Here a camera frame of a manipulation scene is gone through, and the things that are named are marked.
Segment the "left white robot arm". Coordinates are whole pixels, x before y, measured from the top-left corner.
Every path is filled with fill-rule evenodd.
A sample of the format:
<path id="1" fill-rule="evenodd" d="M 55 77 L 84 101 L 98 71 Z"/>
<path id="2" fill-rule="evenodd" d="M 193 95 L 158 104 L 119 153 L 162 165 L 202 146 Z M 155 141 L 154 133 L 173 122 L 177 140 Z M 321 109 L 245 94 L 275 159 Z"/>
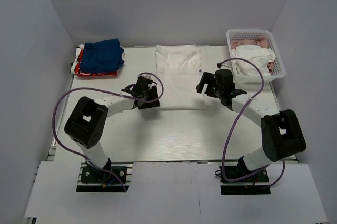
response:
<path id="1" fill-rule="evenodd" d="M 99 181 L 107 181 L 111 176 L 111 161 L 100 143 L 106 120 L 128 110 L 160 107 L 163 93 L 158 93 L 158 84 L 160 80 L 154 81 L 149 74 L 141 74 L 135 84 L 128 85 L 120 93 L 109 92 L 108 97 L 99 99 L 84 96 L 78 100 L 64 131 L 80 147 Z"/>

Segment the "blue t-shirt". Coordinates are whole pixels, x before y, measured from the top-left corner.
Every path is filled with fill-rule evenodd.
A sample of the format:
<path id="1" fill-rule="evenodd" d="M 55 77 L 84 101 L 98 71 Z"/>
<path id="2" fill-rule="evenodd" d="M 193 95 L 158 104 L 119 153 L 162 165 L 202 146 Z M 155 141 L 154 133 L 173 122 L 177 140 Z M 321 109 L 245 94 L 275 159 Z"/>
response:
<path id="1" fill-rule="evenodd" d="M 95 74 L 117 72 L 124 65 L 123 54 L 118 38 L 85 43 L 80 71 Z"/>

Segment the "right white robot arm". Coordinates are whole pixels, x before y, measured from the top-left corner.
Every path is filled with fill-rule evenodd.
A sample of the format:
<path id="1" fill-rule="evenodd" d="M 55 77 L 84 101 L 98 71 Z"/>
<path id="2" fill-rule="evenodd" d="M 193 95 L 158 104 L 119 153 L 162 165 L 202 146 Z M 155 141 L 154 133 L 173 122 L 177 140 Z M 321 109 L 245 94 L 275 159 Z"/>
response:
<path id="1" fill-rule="evenodd" d="M 196 91 L 220 100 L 221 104 L 238 116 L 244 116 L 261 129 L 262 146 L 237 161 L 237 178 L 229 178 L 225 165 L 221 174 L 227 182 L 250 181 L 268 165 L 304 152 L 306 142 L 294 111 L 275 110 L 237 89 L 232 72 L 219 69 L 214 74 L 204 72 Z"/>

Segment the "white printed t-shirt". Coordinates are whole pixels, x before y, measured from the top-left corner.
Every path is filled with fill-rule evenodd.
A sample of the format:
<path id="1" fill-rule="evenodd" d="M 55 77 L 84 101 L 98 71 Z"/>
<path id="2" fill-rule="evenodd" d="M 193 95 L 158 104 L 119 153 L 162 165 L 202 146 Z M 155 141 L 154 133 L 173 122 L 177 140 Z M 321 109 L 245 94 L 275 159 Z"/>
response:
<path id="1" fill-rule="evenodd" d="M 156 46 L 156 76 L 164 87 L 160 110 L 205 108 L 204 95 L 196 92 L 202 77 L 201 59 L 200 48 L 196 45 Z"/>

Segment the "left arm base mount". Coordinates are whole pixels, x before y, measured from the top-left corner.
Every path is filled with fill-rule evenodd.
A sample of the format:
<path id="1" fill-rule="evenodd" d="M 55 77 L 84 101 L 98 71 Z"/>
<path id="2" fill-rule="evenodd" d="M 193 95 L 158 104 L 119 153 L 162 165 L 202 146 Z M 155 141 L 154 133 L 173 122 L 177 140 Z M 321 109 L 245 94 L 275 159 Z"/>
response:
<path id="1" fill-rule="evenodd" d="M 115 176 L 95 171 L 86 163 L 81 163 L 76 192 L 119 193 L 126 192 L 132 179 L 132 164 L 111 164 L 111 172 Z"/>

